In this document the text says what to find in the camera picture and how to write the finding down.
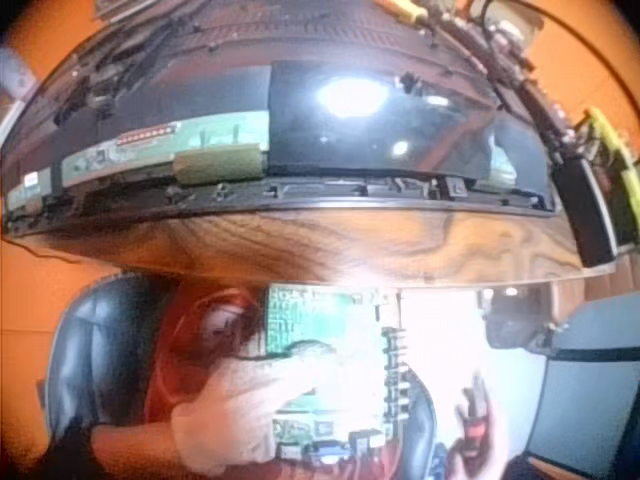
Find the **wire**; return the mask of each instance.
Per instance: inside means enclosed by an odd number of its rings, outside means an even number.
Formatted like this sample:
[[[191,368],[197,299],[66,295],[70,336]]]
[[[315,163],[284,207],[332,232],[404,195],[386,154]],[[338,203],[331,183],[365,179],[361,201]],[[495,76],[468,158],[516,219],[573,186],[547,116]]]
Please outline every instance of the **wire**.
[[[2,241],[5,243],[8,243],[9,245],[13,245],[14,247],[21,248],[22,250],[33,255],[36,258],[42,258],[45,260],[60,260],[61,262],[68,263],[69,265],[80,265],[82,263],[78,260],[71,260],[70,258],[60,257],[59,255],[38,253],[35,250],[33,250],[31,247],[27,247],[26,245],[22,245],[21,243],[14,242],[13,240],[8,240],[6,238],[3,238]]]
[[[553,21],[554,23],[562,27],[564,30],[566,30],[576,40],[578,40],[607,69],[607,71],[611,74],[615,82],[622,89],[622,92],[624,93],[624,96],[626,97],[627,101],[631,105],[636,115],[636,119],[638,120],[638,124],[640,125],[640,104],[638,103],[638,100],[636,99],[635,95],[629,88],[629,85],[624,81],[620,73],[616,70],[616,67],[613,66],[613,64],[607,59],[607,57],[605,57],[604,54],[600,50],[598,50],[598,48],[593,43],[587,40],[580,32],[578,32],[575,28],[573,28],[567,22],[562,20],[560,17],[554,15],[553,13],[545,10],[544,8],[540,8],[537,5],[533,5],[523,0],[502,0],[502,1],[520,5],[523,8],[532,10],[538,13],[539,15],[542,15],[543,17],[548,18],[549,20]],[[487,40],[487,43],[489,44],[489,49],[491,50],[491,54],[495,57],[496,53],[495,53],[493,44],[491,42],[491,33],[489,32],[489,29],[487,27],[487,12],[489,10],[489,6],[493,2],[494,0],[486,0],[482,5],[482,11],[480,13],[480,22],[481,22],[482,32],[484,34],[485,39]]]

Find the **hand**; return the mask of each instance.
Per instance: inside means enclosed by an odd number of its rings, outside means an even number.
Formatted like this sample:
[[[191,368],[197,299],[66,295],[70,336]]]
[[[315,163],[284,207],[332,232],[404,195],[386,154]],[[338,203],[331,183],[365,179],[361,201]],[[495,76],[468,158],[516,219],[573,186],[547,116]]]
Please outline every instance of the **hand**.
[[[317,342],[285,358],[223,360],[198,398],[171,414],[183,462],[193,472],[219,475],[227,465],[271,460],[273,414],[335,375],[336,365],[330,348]]]
[[[484,429],[482,437],[477,443],[477,449],[469,451],[469,438],[459,439],[449,450],[447,479],[448,480],[498,480],[502,478],[509,455],[507,427],[504,418],[495,407],[495,403],[485,391],[487,415],[484,427],[473,427],[476,432]],[[463,424],[468,418],[463,415]],[[465,437],[469,429],[465,428]]]

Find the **desk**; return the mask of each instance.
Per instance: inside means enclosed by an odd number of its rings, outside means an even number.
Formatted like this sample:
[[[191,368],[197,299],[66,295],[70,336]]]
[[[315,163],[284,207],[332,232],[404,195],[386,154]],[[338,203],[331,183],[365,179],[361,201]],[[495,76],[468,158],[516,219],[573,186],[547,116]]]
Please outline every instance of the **desk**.
[[[314,209],[19,239],[128,268],[228,281],[453,287],[588,275],[567,218]]]

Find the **circuit board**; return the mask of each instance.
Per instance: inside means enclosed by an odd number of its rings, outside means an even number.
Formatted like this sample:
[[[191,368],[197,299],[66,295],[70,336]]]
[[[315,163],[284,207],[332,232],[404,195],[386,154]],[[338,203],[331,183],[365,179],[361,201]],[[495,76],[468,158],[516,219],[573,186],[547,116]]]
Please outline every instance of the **circuit board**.
[[[273,285],[267,301],[267,353],[282,354],[296,342],[316,340],[338,352],[335,384],[322,385],[286,404],[274,418],[274,435],[296,460],[305,446],[346,444],[354,432],[387,437],[386,354],[382,329],[397,320],[393,292]]]

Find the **black office chair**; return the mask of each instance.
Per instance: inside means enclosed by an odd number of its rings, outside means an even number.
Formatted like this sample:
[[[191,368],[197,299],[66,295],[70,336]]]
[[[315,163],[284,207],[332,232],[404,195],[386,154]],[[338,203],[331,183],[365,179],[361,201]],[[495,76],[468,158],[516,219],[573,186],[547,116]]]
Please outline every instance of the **black office chair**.
[[[64,312],[45,382],[52,441],[74,418],[82,425],[142,421],[156,333],[176,284],[119,274],[88,287]]]

